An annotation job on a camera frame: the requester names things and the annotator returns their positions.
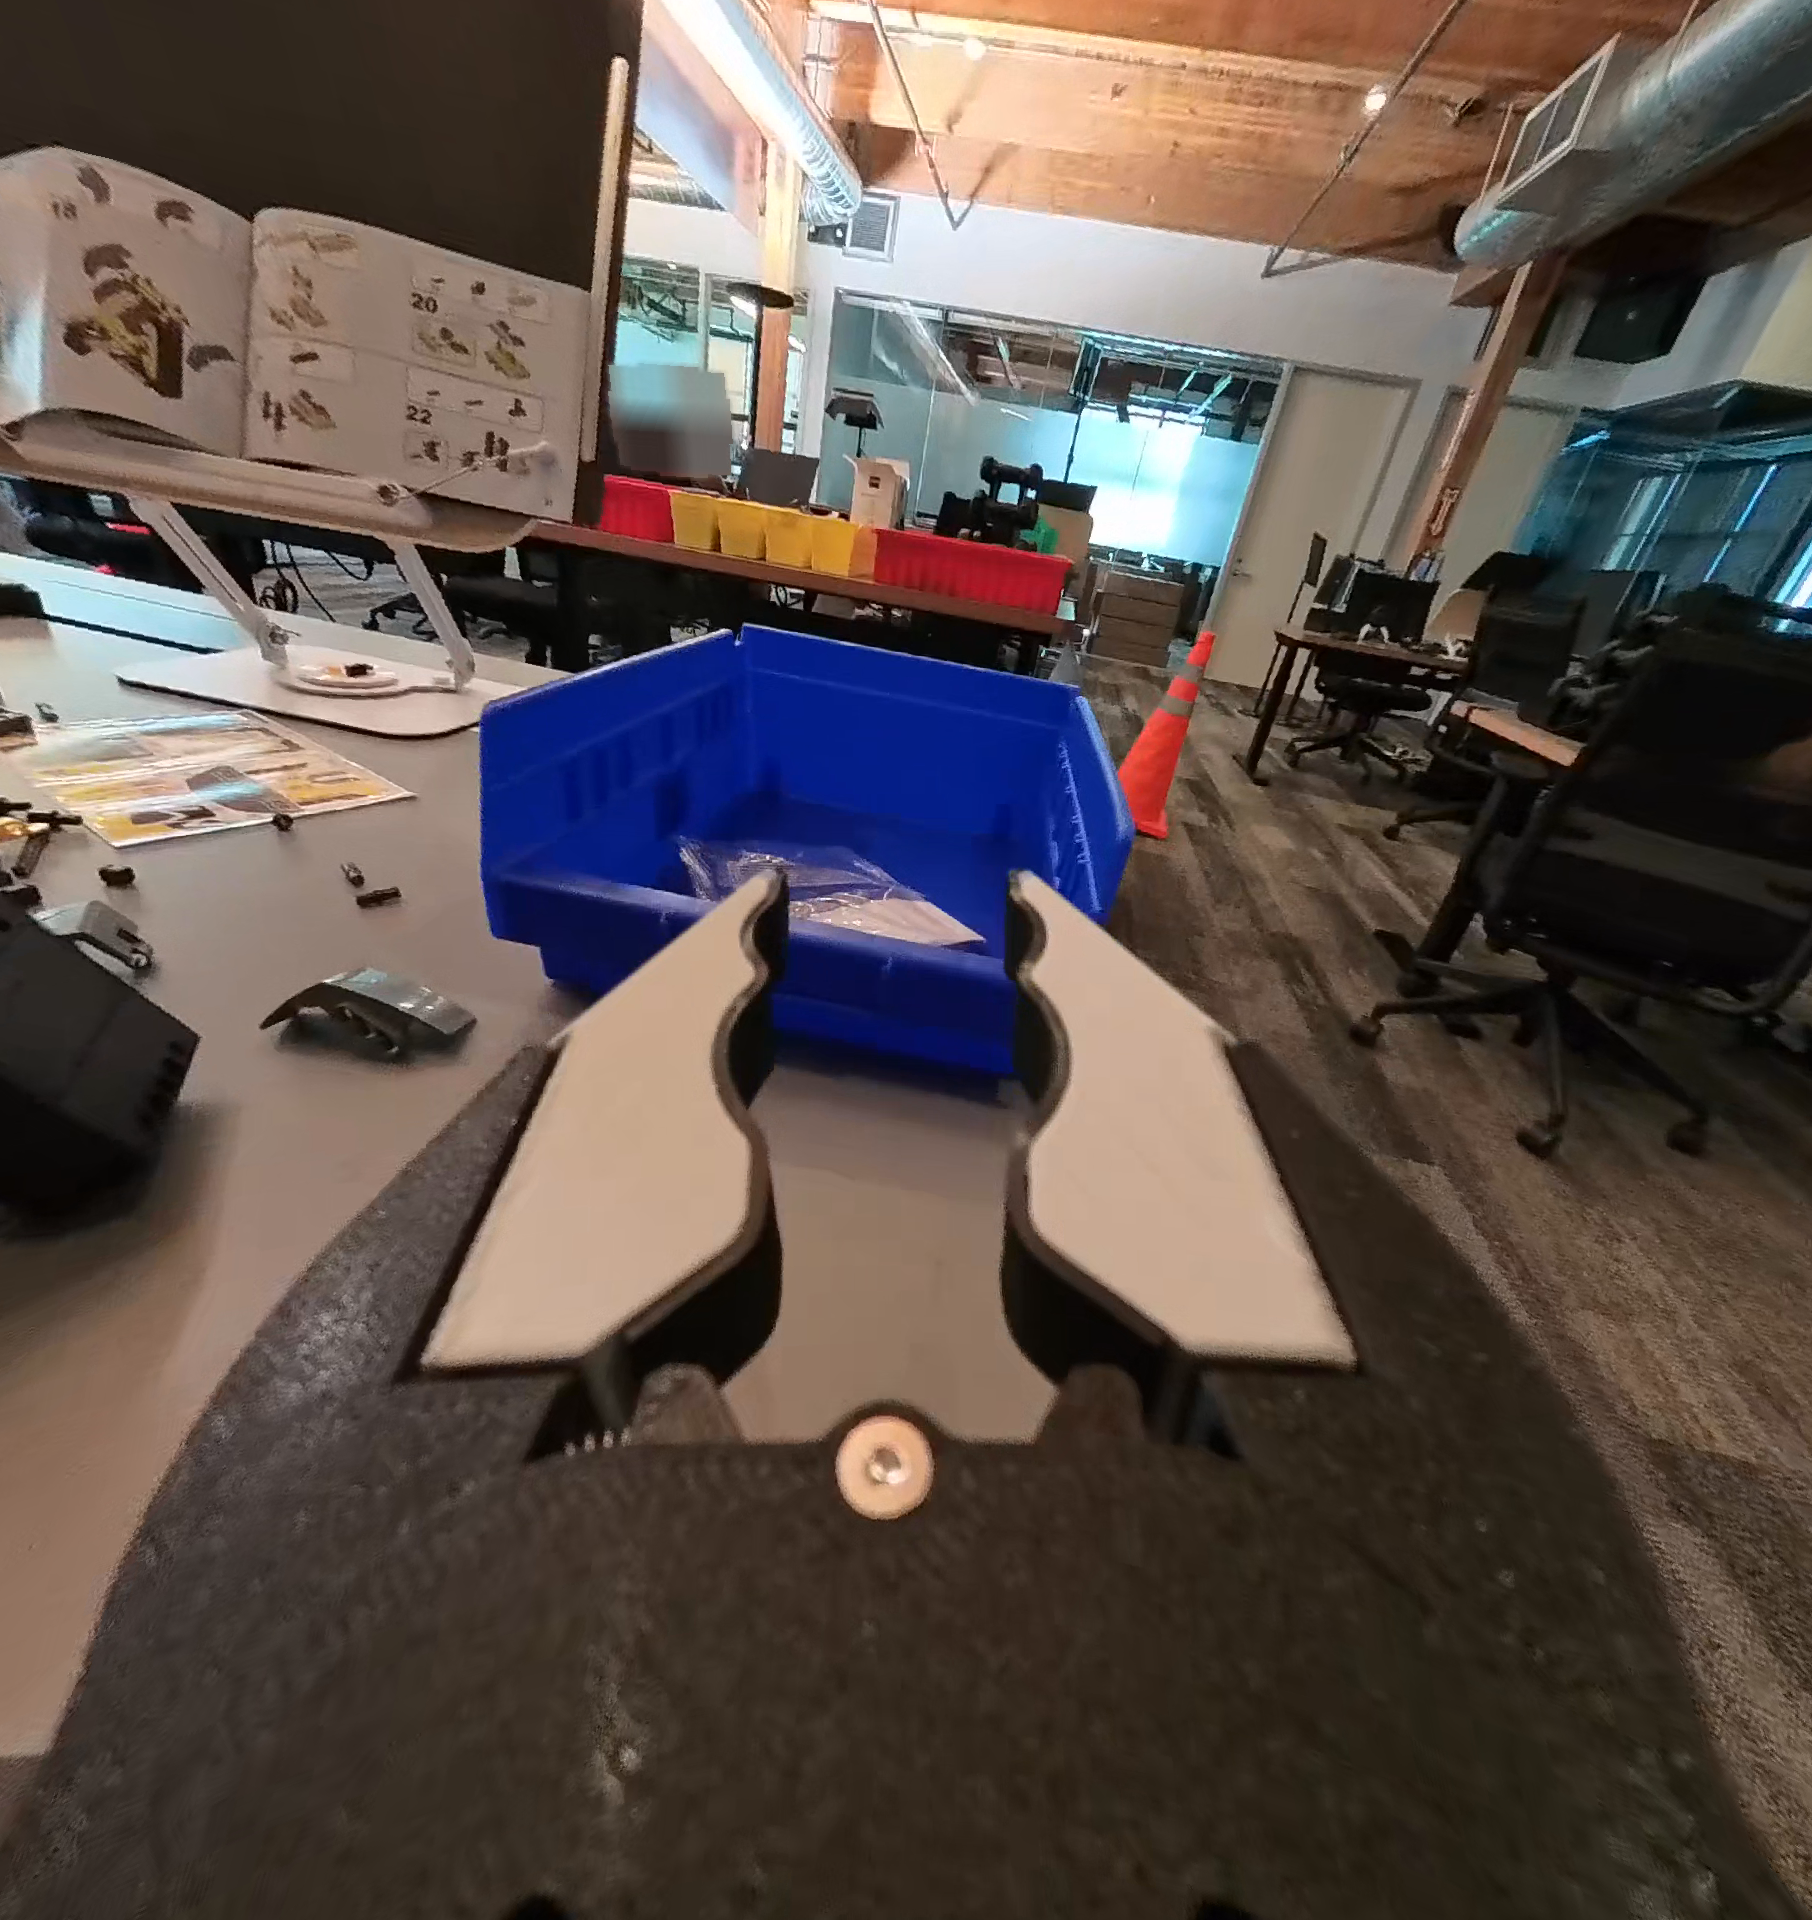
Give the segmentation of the black wheeled device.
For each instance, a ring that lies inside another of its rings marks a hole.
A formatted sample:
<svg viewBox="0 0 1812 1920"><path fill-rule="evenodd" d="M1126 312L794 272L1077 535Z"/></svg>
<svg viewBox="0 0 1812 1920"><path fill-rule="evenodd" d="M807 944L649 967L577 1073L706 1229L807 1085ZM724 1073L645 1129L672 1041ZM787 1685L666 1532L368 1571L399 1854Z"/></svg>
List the black wheeled device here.
<svg viewBox="0 0 1812 1920"><path fill-rule="evenodd" d="M977 488L968 496L941 496L932 520L936 537L1036 546L1048 510L1087 514L1098 496L1093 483L1051 478L1038 463L1016 465L982 456L977 472Z"/></svg>

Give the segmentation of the black divider board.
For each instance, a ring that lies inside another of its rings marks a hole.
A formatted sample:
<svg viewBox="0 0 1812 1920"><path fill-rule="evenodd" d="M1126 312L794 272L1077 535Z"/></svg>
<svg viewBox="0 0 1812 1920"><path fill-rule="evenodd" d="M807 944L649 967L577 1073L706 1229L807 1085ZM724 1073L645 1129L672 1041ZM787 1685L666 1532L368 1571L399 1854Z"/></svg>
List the black divider board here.
<svg viewBox="0 0 1812 1920"><path fill-rule="evenodd" d="M605 500L638 1L0 1L0 158L327 211L587 296L574 502Z"/></svg>

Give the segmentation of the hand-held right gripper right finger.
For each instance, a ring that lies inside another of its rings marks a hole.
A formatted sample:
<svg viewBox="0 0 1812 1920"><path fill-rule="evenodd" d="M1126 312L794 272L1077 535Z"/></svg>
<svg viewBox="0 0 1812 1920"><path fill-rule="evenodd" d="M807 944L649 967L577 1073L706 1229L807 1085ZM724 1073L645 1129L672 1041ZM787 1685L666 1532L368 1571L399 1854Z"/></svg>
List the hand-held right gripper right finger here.
<svg viewBox="0 0 1812 1920"><path fill-rule="evenodd" d="M1353 1374L1356 1337L1254 1115L1234 1041L1051 881L1013 873L1006 967L1027 1115L1000 1303L1052 1384L1191 1411L1222 1367Z"/></svg>

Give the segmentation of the blue plastic storage bin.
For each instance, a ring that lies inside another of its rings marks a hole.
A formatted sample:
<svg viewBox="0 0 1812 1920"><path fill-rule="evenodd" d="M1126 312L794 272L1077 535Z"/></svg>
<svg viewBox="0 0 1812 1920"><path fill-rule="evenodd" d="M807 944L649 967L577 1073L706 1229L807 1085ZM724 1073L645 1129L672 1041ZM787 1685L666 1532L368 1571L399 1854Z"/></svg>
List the blue plastic storage bin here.
<svg viewBox="0 0 1812 1920"><path fill-rule="evenodd" d="M854 852L966 939L803 924L782 1035L1008 1077L1013 873L1107 922L1135 815L1069 685L750 625L521 689L480 719L489 929L585 992L706 911L685 843Z"/></svg>

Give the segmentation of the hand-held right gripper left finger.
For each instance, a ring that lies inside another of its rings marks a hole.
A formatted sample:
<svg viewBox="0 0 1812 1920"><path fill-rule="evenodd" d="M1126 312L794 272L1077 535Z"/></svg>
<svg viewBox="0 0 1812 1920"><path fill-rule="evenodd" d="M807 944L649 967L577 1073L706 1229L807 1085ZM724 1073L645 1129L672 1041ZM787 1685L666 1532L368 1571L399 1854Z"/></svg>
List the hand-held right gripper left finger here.
<svg viewBox="0 0 1812 1920"><path fill-rule="evenodd" d="M770 1146L789 884L752 874L558 1038L444 1306L431 1377L558 1373L635 1404L659 1367L733 1379L782 1303Z"/></svg>

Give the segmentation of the silver ventilation duct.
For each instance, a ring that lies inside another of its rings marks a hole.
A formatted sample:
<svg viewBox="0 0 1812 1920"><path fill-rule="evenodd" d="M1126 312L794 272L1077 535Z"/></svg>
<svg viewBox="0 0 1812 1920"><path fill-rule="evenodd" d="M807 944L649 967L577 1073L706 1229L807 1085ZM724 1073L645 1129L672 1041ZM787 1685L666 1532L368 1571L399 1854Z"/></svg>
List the silver ventilation duct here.
<svg viewBox="0 0 1812 1920"><path fill-rule="evenodd" d="M695 83L711 77L707 93L724 96L767 143L783 148L807 180L814 222L854 218L862 178L764 5L645 5L645 30L661 48L691 57Z"/></svg>
<svg viewBox="0 0 1812 1920"><path fill-rule="evenodd" d="M1812 116L1812 1L1709 5L1660 46L1613 37L1523 121L1453 228L1461 269L1581 249Z"/></svg>

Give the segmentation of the yellow toy brick vehicle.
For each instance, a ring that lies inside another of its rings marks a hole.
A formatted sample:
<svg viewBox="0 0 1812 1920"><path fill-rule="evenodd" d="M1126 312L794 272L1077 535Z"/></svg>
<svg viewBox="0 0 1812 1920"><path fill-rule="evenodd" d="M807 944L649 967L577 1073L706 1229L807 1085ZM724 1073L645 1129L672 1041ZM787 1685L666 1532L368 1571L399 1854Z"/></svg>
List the yellow toy brick vehicle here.
<svg viewBox="0 0 1812 1920"><path fill-rule="evenodd" d="M200 1038L0 896L0 1207L58 1220L163 1154Z"/></svg>

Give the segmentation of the white book stand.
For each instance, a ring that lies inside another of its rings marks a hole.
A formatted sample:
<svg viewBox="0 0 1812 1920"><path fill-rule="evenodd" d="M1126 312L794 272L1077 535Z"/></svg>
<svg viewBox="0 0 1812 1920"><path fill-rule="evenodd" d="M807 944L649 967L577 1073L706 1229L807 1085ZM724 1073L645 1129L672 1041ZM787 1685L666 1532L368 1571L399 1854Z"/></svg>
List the white book stand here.
<svg viewBox="0 0 1812 1920"><path fill-rule="evenodd" d="M293 716L388 738L438 738L480 722L511 685L480 677L423 551L502 551L532 520L415 493L399 483L274 465L173 445L84 413L0 424L0 472L121 493L215 599L242 642L173 664L126 668L131 687ZM184 510L269 516L389 546L429 618L438 656L391 662L325 642L317 622L253 604Z"/></svg>

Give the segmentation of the black office chair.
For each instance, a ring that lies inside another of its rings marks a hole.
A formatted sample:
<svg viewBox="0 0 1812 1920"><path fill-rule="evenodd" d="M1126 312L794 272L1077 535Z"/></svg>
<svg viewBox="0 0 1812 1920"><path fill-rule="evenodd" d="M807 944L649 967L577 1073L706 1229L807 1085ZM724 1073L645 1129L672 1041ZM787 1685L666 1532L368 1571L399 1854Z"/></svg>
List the black office chair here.
<svg viewBox="0 0 1812 1920"><path fill-rule="evenodd" d="M1437 693L1432 674L1318 656L1315 685L1324 707L1322 722L1285 744L1286 769L1299 769L1312 757L1337 759L1364 774L1382 769L1398 781L1407 781L1419 769L1418 748L1381 736L1381 723L1425 716Z"/></svg>
<svg viewBox="0 0 1812 1920"><path fill-rule="evenodd" d="M1535 1157L1565 1136L1570 1053L1602 1049L1679 1108L1667 1144L1695 1157L1709 1104L1589 992L1756 1028L1812 970L1812 636L1668 620L1613 687L1565 767L1493 776L1445 911L1395 955L1419 987L1352 1039L1514 1019L1549 1099L1515 1130Z"/></svg>

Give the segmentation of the stack of cardboard boxes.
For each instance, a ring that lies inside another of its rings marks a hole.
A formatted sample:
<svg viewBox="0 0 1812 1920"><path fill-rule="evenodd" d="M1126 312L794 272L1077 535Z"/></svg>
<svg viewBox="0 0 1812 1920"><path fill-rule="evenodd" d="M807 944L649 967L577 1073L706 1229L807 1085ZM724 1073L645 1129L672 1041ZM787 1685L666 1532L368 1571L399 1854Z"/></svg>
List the stack of cardboard boxes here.
<svg viewBox="0 0 1812 1920"><path fill-rule="evenodd" d="M1163 669L1194 599L1191 568L1103 561L1095 571L1087 651L1095 657Z"/></svg>

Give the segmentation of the orange traffic cone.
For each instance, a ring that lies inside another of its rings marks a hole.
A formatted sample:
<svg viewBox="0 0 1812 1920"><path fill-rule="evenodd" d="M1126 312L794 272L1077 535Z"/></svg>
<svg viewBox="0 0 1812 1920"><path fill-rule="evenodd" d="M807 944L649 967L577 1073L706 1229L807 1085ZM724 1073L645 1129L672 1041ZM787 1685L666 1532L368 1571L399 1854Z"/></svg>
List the orange traffic cone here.
<svg viewBox="0 0 1812 1920"><path fill-rule="evenodd" d="M1212 630L1201 630L1201 636L1194 637L1184 664L1175 669L1170 685L1158 698L1158 707L1154 707L1135 738L1132 751L1117 769L1117 783L1135 817L1135 832L1141 837L1168 837L1167 805L1191 732L1194 707L1201 701L1204 683L1207 677L1212 646Z"/></svg>

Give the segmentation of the yellow sticker sheet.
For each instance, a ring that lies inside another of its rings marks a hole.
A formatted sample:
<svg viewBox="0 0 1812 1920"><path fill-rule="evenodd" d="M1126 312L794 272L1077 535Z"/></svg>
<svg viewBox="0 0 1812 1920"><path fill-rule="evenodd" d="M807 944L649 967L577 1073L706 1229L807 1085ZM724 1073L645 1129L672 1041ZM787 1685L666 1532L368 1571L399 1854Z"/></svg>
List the yellow sticker sheet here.
<svg viewBox="0 0 1812 1920"><path fill-rule="evenodd" d="M108 716L0 736L0 778L46 795L108 847L237 828L291 831L415 792L274 716L242 710Z"/></svg>

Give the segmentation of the clear plastic bag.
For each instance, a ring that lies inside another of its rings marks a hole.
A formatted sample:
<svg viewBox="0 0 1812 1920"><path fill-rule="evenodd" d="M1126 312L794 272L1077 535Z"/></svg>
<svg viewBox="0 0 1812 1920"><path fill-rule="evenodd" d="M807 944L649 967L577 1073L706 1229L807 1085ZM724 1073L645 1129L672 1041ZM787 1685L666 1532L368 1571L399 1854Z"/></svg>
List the clear plastic bag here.
<svg viewBox="0 0 1812 1920"><path fill-rule="evenodd" d="M748 880L780 874L789 918L847 934L940 949L983 949L963 918L866 854L791 837L678 837L678 860L701 898L724 898Z"/></svg>

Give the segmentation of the instruction booklet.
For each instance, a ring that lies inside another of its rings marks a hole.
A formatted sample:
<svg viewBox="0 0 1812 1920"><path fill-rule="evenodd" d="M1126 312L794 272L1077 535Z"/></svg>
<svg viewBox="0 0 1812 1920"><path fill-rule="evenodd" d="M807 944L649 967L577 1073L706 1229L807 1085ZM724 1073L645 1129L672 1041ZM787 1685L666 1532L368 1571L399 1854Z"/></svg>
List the instruction booklet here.
<svg viewBox="0 0 1812 1920"><path fill-rule="evenodd" d="M560 516L585 319L574 285L332 213L247 217L65 148L0 158L0 428L91 415Z"/></svg>

